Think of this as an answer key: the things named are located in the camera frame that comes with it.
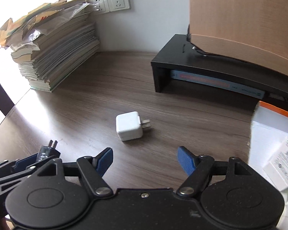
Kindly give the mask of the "black UGREEN charger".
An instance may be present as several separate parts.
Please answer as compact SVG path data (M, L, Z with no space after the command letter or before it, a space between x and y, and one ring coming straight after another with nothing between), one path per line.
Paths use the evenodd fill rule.
M51 156L55 156L56 158L60 157L60 152L56 150L58 141L50 140L47 146L41 146L39 153L37 155L36 161L42 161Z

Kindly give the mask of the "stack of books and papers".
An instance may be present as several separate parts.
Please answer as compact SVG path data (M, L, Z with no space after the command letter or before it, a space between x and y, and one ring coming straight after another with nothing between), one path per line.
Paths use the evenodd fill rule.
M31 88L52 92L100 48L92 14L97 3L59 0L44 3L0 28L0 48L11 58Z

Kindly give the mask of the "small white carton box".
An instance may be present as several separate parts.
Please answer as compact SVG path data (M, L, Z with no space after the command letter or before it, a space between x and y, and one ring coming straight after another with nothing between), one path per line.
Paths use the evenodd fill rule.
M279 191L288 188L288 139L282 142L263 170Z

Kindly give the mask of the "orange white cardboard box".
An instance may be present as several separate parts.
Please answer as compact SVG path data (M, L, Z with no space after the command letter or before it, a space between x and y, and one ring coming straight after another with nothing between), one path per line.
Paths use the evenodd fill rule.
M274 187L263 168L288 139L288 111L260 101L255 107L250 126L250 152L248 165ZM285 206L278 222L278 229L288 229L288 188L281 192Z

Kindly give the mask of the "white charger cube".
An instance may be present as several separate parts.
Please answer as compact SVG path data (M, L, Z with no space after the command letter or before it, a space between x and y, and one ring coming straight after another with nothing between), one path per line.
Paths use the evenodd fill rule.
M116 133L121 141L139 139L143 128L151 127L149 119L142 120L137 111L119 114L115 119Z

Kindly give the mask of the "black monitor riser shelf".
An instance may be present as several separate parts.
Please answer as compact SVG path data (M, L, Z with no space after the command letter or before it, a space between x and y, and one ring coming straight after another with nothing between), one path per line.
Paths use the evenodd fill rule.
M156 92L168 86L171 71L219 78L264 91L260 100L288 110L288 77L256 64L205 55L187 36L175 34L151 61Z

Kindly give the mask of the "white wall socket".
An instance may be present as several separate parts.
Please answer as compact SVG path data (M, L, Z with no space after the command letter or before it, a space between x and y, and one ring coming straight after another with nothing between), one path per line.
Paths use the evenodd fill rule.
M87 0L93 6L95 15L105 14L110 12L108 0Z
M108 5L111 12L117 12L119 10L126 10L131 8L129 0L108 0Z

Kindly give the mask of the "blue red book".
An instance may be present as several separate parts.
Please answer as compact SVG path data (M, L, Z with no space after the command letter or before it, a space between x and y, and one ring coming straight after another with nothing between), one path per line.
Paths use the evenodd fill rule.
M192 82L196 84L221 88L224 90L229 90L229 91L237 92L239 94L251 96L257 99L262 99L264 97L264 91L262 90L252 88L250 86L245 86L242 84L234 83L234 82L227 81L227 80L222 80L219 78L205 76L205 75L172 70L171 78L174 80L188 81L188 82Z

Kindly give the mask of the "wooden book stand board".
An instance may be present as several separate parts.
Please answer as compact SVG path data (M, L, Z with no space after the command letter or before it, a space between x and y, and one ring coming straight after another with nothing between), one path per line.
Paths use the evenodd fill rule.
M190 0L190 41L288 76L288 0Z

